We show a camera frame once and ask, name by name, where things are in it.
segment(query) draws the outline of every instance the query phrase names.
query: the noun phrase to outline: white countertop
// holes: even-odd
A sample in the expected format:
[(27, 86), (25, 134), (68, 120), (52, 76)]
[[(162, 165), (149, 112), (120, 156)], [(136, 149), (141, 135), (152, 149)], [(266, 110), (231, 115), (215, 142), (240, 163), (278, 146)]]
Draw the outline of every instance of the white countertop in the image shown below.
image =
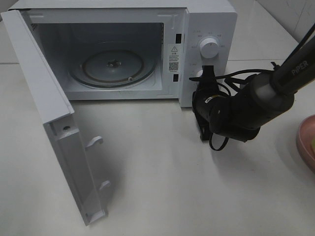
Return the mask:
[[(281, 63), (296, 42), (258, 3), (232, 4), (239, 21), (226, 72)], [(255, 16), (260, 21), (247, 20)], [(221, 152), (200, 141), (191, 109), (177, 101), (73, 102), (84, 140), (104, 137), (99, 158), (90, 160), (103, 170), (94, 171), (96, 179), (114, 183), (109, 216), (86, 227), (21, 68), (10, 64), (17, 60), (3, 29), (0, 24), (0, 63), (9, 64), (0, 64), (1, 235), (314, 235), (315, 175), (301, 160), (295, 135), (315, 113), (315, 83), (256, 139), (230, 141)], [(263, 50), (266, 44), (273, 50)]]

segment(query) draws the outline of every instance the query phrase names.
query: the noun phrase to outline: white table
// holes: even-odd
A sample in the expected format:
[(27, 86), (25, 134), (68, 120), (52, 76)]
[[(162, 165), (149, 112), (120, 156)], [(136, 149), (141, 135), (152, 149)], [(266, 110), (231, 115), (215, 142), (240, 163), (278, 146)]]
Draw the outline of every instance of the white table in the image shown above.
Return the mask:
[[(240, 15), (226, 72), (281, 63), (296, 42), (258, 3), (232, 3)], [(109, 216), (85, 227), (6, 37), (0, 23), (1, 235), (314, 235), (315, 175), (295, 135), (315, 113), (315, 83), (255, 140), (222, 152), (174, 100), (73, 102), (84, 140), (104, 137), (96, 179), (114, 182)]]

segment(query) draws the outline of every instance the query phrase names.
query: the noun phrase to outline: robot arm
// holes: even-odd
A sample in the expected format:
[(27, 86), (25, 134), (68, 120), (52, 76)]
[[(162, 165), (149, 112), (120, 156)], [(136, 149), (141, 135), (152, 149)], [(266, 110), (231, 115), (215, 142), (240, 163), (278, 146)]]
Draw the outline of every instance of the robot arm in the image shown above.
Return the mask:
[[(209, 139), (212, 149), (222, 150), (229, 138), (243, 142), (251, 140), (262, 125), (289, 110), (294, 94), (315, 79), (315, 37), (295, 51), (274, 71), (260, 70), (260, 74), (244, 81), (225, 76), (226, 83), (238, 91), (235, 96), (219, 90), (221, 84), (217, 79), (221, 77), (215, 77), (213, 66), (204, 66), (200, 78), (190, 78), (199, 82), (192, 107), (201, 139)], [(245, 86), (239, 89), (234, 83)], [(219, 149), (212, 146), (213, 133), (225, 137)]]

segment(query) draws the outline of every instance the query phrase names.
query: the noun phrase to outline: qr code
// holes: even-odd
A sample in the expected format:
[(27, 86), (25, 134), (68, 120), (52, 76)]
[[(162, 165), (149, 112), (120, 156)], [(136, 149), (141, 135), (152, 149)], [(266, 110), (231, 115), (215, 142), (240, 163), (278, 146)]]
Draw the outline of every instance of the qr code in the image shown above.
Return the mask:
[(178, 70), (178, 62), (170, 62), (169, 63), (169, 70), (173, 71), (173, 70)]

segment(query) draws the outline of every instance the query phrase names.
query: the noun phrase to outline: warning label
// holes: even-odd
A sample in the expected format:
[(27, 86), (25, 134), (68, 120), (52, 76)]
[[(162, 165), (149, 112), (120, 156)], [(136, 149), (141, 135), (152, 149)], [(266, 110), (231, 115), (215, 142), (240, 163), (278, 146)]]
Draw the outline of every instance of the warning label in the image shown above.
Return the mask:
[(181, 45), (169, 44), (168, 45), (168, 65), (169, 72), (178, 73), (181, 59)]

